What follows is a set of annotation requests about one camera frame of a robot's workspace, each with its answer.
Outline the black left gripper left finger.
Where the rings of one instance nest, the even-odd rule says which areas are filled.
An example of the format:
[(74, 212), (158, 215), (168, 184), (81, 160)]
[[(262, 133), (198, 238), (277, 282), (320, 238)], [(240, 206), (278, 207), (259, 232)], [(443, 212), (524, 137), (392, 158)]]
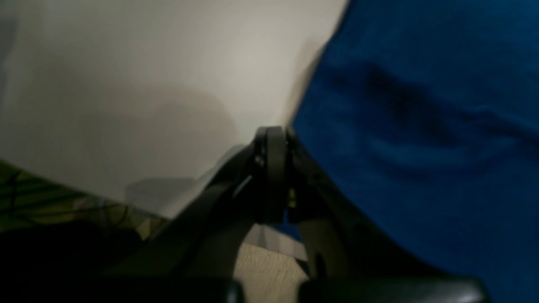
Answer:
[(237, 253), (256, 223), (283, 222), (286, 166), (283, 128), (259, 128), (194, 201), (106, 276), (140, 291), (136, 302), (243, 303)]

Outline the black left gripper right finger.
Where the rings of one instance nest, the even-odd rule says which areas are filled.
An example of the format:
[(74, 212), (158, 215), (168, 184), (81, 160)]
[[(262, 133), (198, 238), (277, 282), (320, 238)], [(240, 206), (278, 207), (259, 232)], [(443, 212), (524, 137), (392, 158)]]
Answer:
[(300, 295), (483, 295), (475, 278), (448, 274), (389, 238), (338, 190), (287, 129), (288, 221), (298, 227), (310, 281)]

